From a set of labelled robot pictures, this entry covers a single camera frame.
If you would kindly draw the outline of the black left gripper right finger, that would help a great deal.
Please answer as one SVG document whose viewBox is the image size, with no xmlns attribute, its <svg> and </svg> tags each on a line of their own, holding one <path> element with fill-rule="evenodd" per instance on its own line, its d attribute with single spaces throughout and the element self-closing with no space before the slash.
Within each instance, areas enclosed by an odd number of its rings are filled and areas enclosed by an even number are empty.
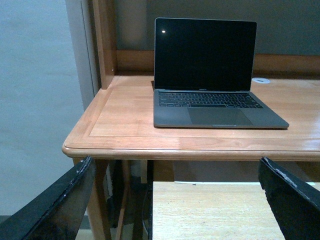
<svg viewBox="0 0 320 240">
<path fill-rule="evenodd" d="M 267 157 L 258 165 L 258 180 L 286 240 L 320 238 L 320 191 Z"/>
</svg>

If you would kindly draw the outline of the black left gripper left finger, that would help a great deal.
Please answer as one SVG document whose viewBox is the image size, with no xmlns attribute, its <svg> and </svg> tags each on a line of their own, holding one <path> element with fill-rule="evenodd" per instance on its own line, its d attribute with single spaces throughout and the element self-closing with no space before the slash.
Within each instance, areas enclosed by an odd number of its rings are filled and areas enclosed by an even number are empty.
<svg viewBox="0 0 320 240">
<path fill-rule="evenodd" d="M 87 156 L 18 212 L 0 224 L 2 240 L 74 240 L 96 176 Z"/>
</svg>

